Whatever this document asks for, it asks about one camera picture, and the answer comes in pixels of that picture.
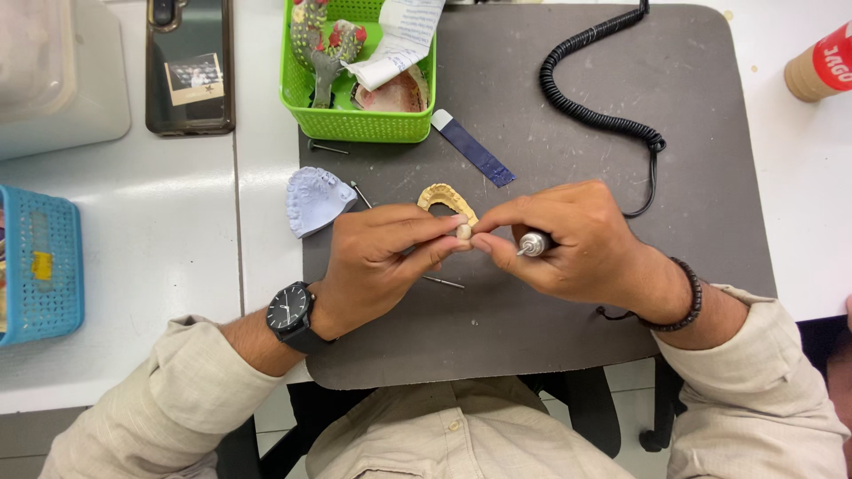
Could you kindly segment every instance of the dental stone model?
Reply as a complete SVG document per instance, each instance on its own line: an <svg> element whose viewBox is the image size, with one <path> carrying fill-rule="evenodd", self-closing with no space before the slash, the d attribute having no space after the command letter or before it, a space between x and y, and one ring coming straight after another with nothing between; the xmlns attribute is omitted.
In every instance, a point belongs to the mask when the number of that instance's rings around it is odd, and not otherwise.
<svg viewBox="0 0 852 479"><path fill-rule="evenodd" d="M293 173L287 185L290 230L304 238L325 228L349 211L358 195L340 178L322 168L305 166Z"/></svg>
<svg viewBox="0 0 852 479"><path fill-rule="evenodd" d="M442 203L443 205L447 205L451 210L462 213L468 216L468 226L473 227L476 222L479 221L479 218L476 217L476 213L474 213L473 209L468 206L468 202L462 198L462 195L456 193L456 190L452 189L452 187L446 183L436 183L420 193L420 198L417 199L417 206L420 206L426 211L429 211L429 207L434 205L435 203ZM470 238L469 228L466 230L467 236ZM458 234L465 235L465 230L458 231Z"/></svg>

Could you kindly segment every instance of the watch strap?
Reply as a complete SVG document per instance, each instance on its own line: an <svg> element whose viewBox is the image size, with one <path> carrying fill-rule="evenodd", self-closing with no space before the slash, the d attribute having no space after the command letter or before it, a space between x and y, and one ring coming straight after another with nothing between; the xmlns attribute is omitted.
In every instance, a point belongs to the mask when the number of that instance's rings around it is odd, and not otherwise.
<svg viewBox="0 0 852 479"><path fill-rule="evenodd" d="M306 355L312 355L314 353L324 351L334 344L335 341L336 339L325 341L323 338L320 338L320 336L310 328L308 321L305 321L305 325L298 330L281 336L282 343Z"/></svg>

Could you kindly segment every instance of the watch face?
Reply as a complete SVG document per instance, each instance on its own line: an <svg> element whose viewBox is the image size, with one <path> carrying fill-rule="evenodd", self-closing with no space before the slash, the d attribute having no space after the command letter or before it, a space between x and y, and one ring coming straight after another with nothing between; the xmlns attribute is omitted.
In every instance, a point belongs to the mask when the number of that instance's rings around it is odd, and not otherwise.
<svg viewBox="0 0 852 479"><path fill-rule="evenodd" d="M267 310L267 324L276 330L296 325L308 310L310 292L299 285L287 286L275 296Z"/></svg>

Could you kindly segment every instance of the smartphone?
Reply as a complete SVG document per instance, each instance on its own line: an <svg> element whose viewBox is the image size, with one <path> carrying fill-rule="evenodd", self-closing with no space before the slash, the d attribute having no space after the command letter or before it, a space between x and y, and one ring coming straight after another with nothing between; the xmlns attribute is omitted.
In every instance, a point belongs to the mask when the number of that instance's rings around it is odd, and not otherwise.
<svg viewBox="0 0 852 479"><path fill-rule="evenodd" d="M233 131L231 0L147 0L145 125L160 136Z"/></svg>

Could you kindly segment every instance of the gray work mat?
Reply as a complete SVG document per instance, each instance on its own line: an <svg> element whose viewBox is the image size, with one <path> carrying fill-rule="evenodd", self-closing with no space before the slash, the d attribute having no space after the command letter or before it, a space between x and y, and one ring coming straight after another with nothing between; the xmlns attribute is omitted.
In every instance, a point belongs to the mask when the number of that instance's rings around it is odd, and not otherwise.
<svg viewBox="0 0 852 479"><path fill-rule="evenodd" d="M356 180L378 205L416 201L432 183L452 185L482 216L507 199L564 182L601 178L626 211L647 194L648 151L639 141L584 127L538 88L538 69L561 41L626 5L447 6L438 26L438 98L517 175L495 188L439 132L417 145L327 142L350 155L309 151L302 166ZM660 131L659 188L630 227L706 280L774 296L775 285L751 157L746 107L726 20L699 6L654 5L636 26L568 56L556 83L592 110ZM359 201L354 211L364 209ZM509 237L507 228L498 230ZM304 279L328 263L331 228L306 238ZM607 321L597 304L535 292L478 251L457 254L418 281L390 313L308 357L319 384L357 389L631 361L658 350L634 320Z"/></svg>

